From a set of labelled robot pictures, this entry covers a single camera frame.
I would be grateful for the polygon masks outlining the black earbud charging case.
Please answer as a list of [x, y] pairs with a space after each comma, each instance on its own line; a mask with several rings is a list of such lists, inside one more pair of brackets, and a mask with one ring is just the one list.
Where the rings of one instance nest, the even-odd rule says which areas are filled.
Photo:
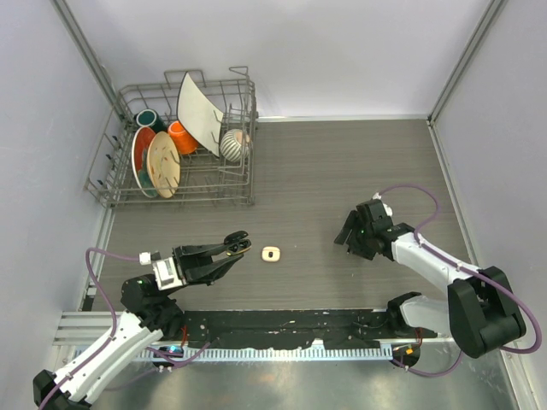
[[235, 231], [224, 239], [226, 255], [235, 256], [243, 254], [251, 248], [251, 241], [248, 239], [247, 231]]

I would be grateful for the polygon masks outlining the beige earbud charging case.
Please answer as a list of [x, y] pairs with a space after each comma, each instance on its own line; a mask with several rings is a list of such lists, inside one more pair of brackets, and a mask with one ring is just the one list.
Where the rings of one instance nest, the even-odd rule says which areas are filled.
[[261, 258], [265, 262], [275, 263], [280, 260], [281, 252], [278, 247], [266, 246], [262, 249]]

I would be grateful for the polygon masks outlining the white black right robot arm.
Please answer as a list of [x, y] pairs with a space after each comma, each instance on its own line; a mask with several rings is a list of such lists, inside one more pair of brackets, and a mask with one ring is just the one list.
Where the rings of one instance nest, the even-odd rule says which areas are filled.
[[393, 223], [391, 216], [391, 209], [378, 198], [362, 202], [349, 212], [334, 242], [367, 260], [382, 255], [443, 292], [441, 300], [416, 291], [390, 300], [385, 324], [393, 336], [427, 329], [452, 337], [465, 355], [479, 358], [526, 334], [525, 320], [503, 271], [455, 259], [411, 225]]

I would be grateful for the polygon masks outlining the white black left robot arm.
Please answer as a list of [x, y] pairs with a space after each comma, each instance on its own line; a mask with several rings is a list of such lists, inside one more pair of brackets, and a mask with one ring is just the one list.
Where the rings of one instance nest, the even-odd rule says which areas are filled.
[[89, 409], [111, 381], [143, 350], [160, 340], [174, 340], [185, 314], [171, 295], [185, 287], [210, 286], [223, 278], [251, 247], [245, 231], [222, 243], [175, 247], [163, 258], [142, 252], [135, 261], [152, 269], [128, 279], [121, 288], [122, 313], [87, 350], [55, 372], [41, 371], [32, 381], [40, 409]]

